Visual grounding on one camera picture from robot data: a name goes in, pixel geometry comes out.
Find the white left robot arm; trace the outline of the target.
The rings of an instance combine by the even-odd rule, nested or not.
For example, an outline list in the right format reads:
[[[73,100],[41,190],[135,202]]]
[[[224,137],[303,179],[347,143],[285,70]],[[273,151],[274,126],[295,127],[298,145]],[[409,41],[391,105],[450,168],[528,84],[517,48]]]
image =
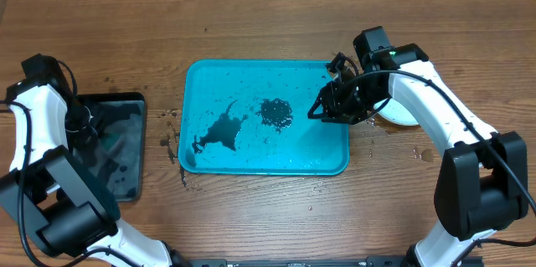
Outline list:
[[[39,254],[113,266],[184,266],[167,243],[122,217],[119,202],[141,191],[146,108],[138,93],[82,95],[67,64],[36,54],[3,106],[16,146],[1,179],[1,205],[35,265]]]

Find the dark green sponge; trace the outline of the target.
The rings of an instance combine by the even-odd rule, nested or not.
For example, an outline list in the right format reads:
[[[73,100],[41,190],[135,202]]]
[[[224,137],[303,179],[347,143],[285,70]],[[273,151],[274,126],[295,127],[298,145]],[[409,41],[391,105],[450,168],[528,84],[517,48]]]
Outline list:
[[[121,151],[125,142],[122,135],[110,134],[103,136],[100,140],[100,144],[103,153],[107,157],[114,157]]]

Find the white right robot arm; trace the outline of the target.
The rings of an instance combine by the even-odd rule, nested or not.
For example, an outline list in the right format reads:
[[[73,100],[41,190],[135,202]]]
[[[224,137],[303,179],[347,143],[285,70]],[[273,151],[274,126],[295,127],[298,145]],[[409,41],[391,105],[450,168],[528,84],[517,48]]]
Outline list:
[[[434,193],[437,222],[406,254],[383,266],[464,266],[496,232],[535,210],[528,190],[528,150],[516,132],[501,133],[472,113],[445,85],[416,44],[395,47],[380,26],[353,41],[356,58],[337,54],[332,80],[308,117],[355,125],[390,101],[401,104],[441,155]]]

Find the light blue plate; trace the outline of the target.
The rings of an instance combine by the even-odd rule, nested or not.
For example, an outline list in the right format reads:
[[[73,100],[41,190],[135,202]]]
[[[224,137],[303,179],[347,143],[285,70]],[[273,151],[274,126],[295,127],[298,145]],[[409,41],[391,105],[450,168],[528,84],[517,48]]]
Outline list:
[[[396,100],[381,100],[373,108],[385,120],[399,126],[418,126],[417,120]]]

